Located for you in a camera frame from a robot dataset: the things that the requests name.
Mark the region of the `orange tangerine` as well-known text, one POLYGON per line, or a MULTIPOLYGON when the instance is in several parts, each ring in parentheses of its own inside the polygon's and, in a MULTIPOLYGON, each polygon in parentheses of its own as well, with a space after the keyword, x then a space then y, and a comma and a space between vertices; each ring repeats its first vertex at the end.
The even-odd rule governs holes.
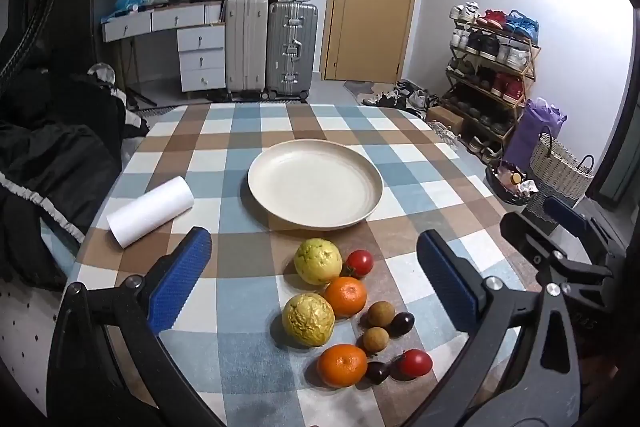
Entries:
POLYGON ((323 384, 346 388, 358 384, 366 375, 368 358, 359 347, 341 343, 324 350, 316 367, 323 384))
POLYGON ((368 292, 360 280, 353 277, 337 277, 326 286, 324 299, 332 307, 339 319, 346 319, 359 313, 367 303, 368 292))

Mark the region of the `cream round plate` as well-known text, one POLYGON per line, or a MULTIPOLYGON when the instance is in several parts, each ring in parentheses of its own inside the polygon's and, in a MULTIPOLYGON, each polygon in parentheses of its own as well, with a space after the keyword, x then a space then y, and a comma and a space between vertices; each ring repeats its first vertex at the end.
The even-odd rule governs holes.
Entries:
POLYGON ((263 150, 247 184, 256 202, 283 221, 311 230, 356 225, 378 207, 384 182, 378 168, 351 148, 300 139, 263 150))

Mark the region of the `grey door mat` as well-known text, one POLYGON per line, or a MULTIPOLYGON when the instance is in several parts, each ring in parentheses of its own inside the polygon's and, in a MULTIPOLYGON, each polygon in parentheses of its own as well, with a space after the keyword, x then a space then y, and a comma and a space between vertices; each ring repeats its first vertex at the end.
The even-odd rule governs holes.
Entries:
POLYGON ((393 83, 347 80, 343 87, 356 98, 357 102, 361 102, 365 98, 373 98, 378 94, 390 91, 395 85, 393 83))

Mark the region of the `brown longan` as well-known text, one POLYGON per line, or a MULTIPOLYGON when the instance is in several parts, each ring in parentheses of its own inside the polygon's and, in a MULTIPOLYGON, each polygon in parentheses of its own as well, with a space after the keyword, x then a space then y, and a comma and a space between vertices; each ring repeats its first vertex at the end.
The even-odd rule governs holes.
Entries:
POLYGON ((367 322, 370 326, 386 329, 393 322, 396 315, 395 307, 388 301, 377 301, 367 312, 367 322))
POLYGON ((390 335, 383 327, 370 327, 362 335, 362 347, 369 353, 378 353, 386 349, 390 335))

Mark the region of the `white drawer desk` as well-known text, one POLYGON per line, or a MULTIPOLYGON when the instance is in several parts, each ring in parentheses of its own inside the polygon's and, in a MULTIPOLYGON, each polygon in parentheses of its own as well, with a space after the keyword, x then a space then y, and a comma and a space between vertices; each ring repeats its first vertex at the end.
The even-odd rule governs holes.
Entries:
POLYGON ((179 4, 112 17, 106 43, 122 51, 125 78, 189 98, 226 87, 224 22, 219 1, 179 4))

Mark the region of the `purple bag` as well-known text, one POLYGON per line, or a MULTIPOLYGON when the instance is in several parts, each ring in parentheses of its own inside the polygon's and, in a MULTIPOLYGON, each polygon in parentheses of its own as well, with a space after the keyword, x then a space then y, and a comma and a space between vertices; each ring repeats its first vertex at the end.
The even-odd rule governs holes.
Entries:
POLYGON ((541 132, 547 130, 556 138, 566 120, 567 115, 559 107, 549 104, 544 98, 530 98, 525 104, 523 116, 503 154, 503 159, 521 170, 526 170, 541 132))

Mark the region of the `dark plum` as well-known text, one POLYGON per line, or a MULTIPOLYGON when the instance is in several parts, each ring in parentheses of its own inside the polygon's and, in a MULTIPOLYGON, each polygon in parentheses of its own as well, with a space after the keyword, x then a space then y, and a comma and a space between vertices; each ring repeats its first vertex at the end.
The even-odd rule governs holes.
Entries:
POLYGON ((400 312, 394 316, 387 329, 392 337, 398 338, 407 335, 413 329, 414 323, 416 319, 412 313, 400 312))
POLYGON ((380 385, 388 376, 390 376, 390 367, 387 364, 379 361, 368 363, 366 378, 370 383, 380 385))

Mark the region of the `wooden shoe rack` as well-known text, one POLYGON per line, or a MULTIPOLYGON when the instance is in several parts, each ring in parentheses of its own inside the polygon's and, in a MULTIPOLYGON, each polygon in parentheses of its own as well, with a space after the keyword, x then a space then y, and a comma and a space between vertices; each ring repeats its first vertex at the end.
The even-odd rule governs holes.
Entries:
POLYGON ((459 134, 473 154, 495 145, 500 156, 536 82, 539 23, 519 10, 483 11, 474 1, 453 6, 449 19, 449 89, 440 103, 462 118, 459 134))

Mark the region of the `wrinkled yellow guava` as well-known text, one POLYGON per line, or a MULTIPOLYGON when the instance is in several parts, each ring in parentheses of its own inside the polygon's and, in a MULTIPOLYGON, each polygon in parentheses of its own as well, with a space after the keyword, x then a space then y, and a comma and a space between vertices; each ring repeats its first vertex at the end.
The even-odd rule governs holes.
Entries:
POLYGON ((321 295, 299 294, 286 303, 282 311, 282 325, 285 332, 301 345, 321 347, 333 334, 335 314, 321 295))

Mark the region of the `black clothes pile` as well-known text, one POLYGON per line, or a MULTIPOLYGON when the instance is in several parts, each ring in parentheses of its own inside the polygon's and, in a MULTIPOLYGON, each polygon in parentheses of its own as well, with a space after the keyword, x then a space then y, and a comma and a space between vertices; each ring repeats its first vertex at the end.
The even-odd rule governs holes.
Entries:
POLYGON ((60 291, 122 148, 149 132, 98 72, 26 72, 1 92, 1 275, 60 291))

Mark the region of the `red tomato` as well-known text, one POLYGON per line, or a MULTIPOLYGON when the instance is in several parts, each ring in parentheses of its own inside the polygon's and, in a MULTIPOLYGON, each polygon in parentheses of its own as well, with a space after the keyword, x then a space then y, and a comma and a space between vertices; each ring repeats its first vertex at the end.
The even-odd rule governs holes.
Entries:
POLYGON ((373 256, 364 249, 353 251, 345 260, 346 272, 351 277, 357 277, 357 279, 368 275, 372 271, 373 265, 373 256))
POLYGON ((397 359, 396 367, 402 378, 415 379, 431 372, 433 360, 431 355, 425 351, 410 349, 397 359))

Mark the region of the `smooth yellow-green guava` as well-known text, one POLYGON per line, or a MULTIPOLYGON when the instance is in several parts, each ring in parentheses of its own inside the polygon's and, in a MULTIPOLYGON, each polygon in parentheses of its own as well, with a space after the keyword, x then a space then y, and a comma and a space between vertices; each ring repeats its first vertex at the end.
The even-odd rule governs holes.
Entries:
POLYGON ((324 286, 337 279, 343 270, 338 248, 325 239, 306 239, 293 258, 297 274, 309 285, 324 286))

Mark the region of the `cardboard box on floor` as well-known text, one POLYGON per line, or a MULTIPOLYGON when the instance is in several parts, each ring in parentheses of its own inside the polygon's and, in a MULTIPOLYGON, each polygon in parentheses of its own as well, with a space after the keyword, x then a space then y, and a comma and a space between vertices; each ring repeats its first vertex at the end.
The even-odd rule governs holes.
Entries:
POLYGON ((442 106, 434 106, 427 109, 427 120, 440 122, 454 134, 459 134, 464 124, 463 117, 442 106))

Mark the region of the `black refrigerator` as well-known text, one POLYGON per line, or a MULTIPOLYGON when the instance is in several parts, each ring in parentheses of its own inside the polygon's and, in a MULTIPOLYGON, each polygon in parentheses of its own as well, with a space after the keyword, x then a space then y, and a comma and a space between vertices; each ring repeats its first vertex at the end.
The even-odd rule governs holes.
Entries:
POLYGON ((65 72, 82 74, 104 63, 114 67, 117 51, 103 40, 102 20, 117 0, 55 0, 49 20, 53 60, 65 72))

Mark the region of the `black basket with snacks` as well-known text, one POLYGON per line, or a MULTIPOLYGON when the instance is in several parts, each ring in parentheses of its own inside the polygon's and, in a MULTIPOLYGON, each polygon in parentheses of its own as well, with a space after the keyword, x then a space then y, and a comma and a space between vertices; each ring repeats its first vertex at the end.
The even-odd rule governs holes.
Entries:
POLYGON ((536 182, 510 162, 497 159, 485 169, 488 185, 503 202, 513 206, 527 205, 539 193, 536 182))

